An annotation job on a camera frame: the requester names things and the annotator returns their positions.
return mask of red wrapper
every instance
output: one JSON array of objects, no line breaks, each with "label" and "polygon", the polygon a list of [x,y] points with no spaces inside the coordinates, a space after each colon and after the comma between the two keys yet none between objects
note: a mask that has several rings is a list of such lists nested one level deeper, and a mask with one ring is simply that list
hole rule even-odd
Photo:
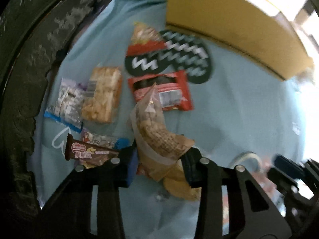
[{"label": "red wrapper", "polygon": [[129,78],[128,82],[136,102],[140,101],[152,85],[156,83],[164,111],[172,109],[190,111],[193,109],[185,71],[147,74]]}]

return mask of metal screw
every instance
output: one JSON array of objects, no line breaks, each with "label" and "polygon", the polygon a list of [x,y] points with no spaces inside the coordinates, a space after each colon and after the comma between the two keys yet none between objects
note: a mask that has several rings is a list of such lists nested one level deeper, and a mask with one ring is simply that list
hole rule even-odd
[{"label": "metal screw", "polygon": [[200,162],[201,164],[209,164],[209,159],[203,157],[203,158],[201,158],[201,159],[199,160],[199,162]]},{"label": "metal screw", "polygon": [[295,186],[291,186],[291,190],[293,193],[298,193],[298,189]]},{"label": "metal screw", "polygon": [[243,172],[245,170],[245,167],[242,166],[242,165],[237,165],[236,166],[236,170],[239,171],[239,172]]},{"label": "metal screw", "polygon": [[111,159],[111,163],[112,164],[119,164],[121,162],[120,158],[118,157],[114,157]]},{"label": "metal screw", "polygon": [[79,165],[77,165],[77,166],[75,167],[75,170],[76,170],[77,172],[82,172],[82,171],[84,170],[84,166],[81,165],[81,164],[79,164]]},{"label": "metal screw", "polygon": [[298,210],[295,209],[295,208],[292,208],[292,209],[291,209],[291,213],[292,213],[294,216],[296,216],[296,215],[298,214]]}]

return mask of blue cloth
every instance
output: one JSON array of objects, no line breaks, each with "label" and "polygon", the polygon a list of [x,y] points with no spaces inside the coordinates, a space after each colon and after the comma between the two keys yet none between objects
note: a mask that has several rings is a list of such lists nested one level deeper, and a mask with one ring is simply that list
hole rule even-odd
[{"label": "blue cloth", "polygon": [[[48,104],[57,99],[62,78],[87,83],[97,65],[122,66],[134,22],[164,30],[165,11],[166,0],[112,0],[61,64]],[[248,58],[213,42],[204,42],[212,57],[213,75],[204,84],[189,84],[193,111],[164,113],[168,130],[194,139],[203,154],[221,166],[227,166],[245,151],[253,151],[262,158],[282,154],[300,161],[305,120],[293,83],[281,82]],[[173,69],[168,67],[164,72],[171,71]],[[84,122],[84,127],[133,141],[127,121],[135,103],[125,68],[123,77],[117,122],[111,125]],[[42,184],[39,186],[45,202],[73,169],[74,163],[65,161],[62,154],[63,141],[69,132],[67,127],[50,119],[42,121],[39,142],[42,146],[34,155],[40,155],[41,159]],[[293,125],[299,127],[300,133],[293,131]],[[141,176],[135,177],[130,188],[120,189],[127,238],[193,238],[199,203],[165,197],[163,193],[161,183]]]}]

